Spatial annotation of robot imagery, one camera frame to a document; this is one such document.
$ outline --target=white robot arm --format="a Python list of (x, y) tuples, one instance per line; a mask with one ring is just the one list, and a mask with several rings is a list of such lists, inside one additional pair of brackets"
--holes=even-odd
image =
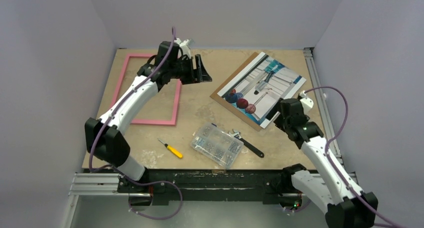
[(309, 122), (306, 116), (313, 104), (304, 91), (297, 99), (280, 99), (276, 106), (280, 115), (274, 123), (312, 161), (324, 183), (314, 178), (301, 164), (284, 168), (282, 182), (311, 199), (325, 214), (329, 228), (372, 227), (376, 215), (358, 200), (352, 190), (374, 209), (377, 209), (378, 200), (372, 192), (364, 193), (330, 149), (326, 152), (327, 139), (317, 124)]
[[(130, 147), (124, 139), (124, 134), (131, 121), (144, 104), (171, 79), (180, 79), (183, 85), (212, 81), (203, 66), (200, 55), (195, 55), (196, 69), (194, 69), (190, 43), (192, 43), (191, 40), (181, 41), (180, 39), (176, 39), (172, 43), (162, 42), (157, 55), (149, 58), (148, 62), (140, 67), (131, 86), (115, 105), (99, 119), (89, 118), (87, 120), (85, 140), (89, 153), (97, 139), (94, 149), (95, 157), (113, 165), (133, 180), (137, 181), (142, 178), (146, 168), (130, 156)], [(160, 70), (155, 71), (169, 49), (168, 58), (163, 62)]]

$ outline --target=wooden tabletop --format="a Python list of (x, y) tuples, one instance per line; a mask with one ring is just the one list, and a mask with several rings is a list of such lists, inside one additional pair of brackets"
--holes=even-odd
[[(157, 50), (130, 50), (118, 49), (112, 64), (109, 78), (104, 89), (103, 98), (98, 110), (97, 118), (111, 106), (113, 93), (118, 83), (119, 75), (127, 54), (144, 53), (155, 54)], [(183, 85), (181, 89), (179, 110), (176, 126), (130, 125), (125, 133), (125, 139), (131, 147), (131, 156), (147, 168), (186, 168), (186, 169), (222, 169), (214, 161), (190, 147), (193, 133), (205, 123), (214, 123), (224, 131), (237, 129), (243, 138), (260, 149), (264, 158), (260, 158), (244, 147), (234, 162), (232, 169), (282, 169), (286, 166), (301, 163), (308, 169), (314, 169), (313, 164), (287, 138), (287, 135), (270, 124), (266, 129), (255, 131), (233, 113), (225, 109), (210, 94), (225, 79), (234, 72), (252, 53), (265, 52), (287, 67), (296, 71), (307, 79), (301, 90), (312, 87), (311, 78), (301, 50), (192, 50), (192, 55), (201, 54), (203, 64), (213, 78), (213, 82)], [(121, 96), (137, 74), (146, 59), (130, 59), (122, 82), (119, 96)], [(171, 119), (176, 81), (171, 81), (154, 96), (139, 112), (137, 119)], [(316, 99), (311, 92), (315, 106), (308, 113), (323, 129), (320, 112)], [(176, 148), (183, 154), (178, 159), (169, 152), (158, 138)], [(88, 167), (89, 154), (87, 153), (82, 164)], [(94, 158), (93, 166), (98, 167), (105, 162)]]

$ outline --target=printed photo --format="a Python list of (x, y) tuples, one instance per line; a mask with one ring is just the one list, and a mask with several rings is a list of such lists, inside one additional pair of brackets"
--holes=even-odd
[(218, 95), (260, 127), (266, 128), (279, 115), (277, 113), (272, 119), (267, 119), (277, 101), (293, 97), (305, 81), (305, 78), (262, 52), (218, 91)]

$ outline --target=pink picture frame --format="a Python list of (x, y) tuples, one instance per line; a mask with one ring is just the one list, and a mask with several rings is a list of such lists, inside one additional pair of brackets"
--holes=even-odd
[[(118, 95), (121, 89), (122, 82), (124, 80), (125, 72), (127, 71), (127, 66), (131, 58), (144, 58), (148, 59), (153, 54), (127, 54), (125, 57), (125, 61), (123, 62), (122, 69), (120, 71), (118, 83), (116, 84), (115, 91), (112, 97), (112, 103), (110, 106), (112, 107), (118, 100)], [(172, 117), (171, 120), (157, 120), (157, 119), (134, 119), (131, 124), (141, 124), (141, 125), (159, 125), (159, 126), (175, 126), (177, 124), (177, 113), (178, 113), (178, 104), (180, 102), (180, 93), (181, 93), (181, 81), (178, 80), (175, 88), (175, 95), (173, 99), (172, 106)]]

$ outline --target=clear plastic box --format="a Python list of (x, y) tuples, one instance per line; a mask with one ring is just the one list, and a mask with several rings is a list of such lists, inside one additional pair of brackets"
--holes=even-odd
[(243, 142), (207, 123), (194, 135), (190, 146), (229, 169), (239, 155)]

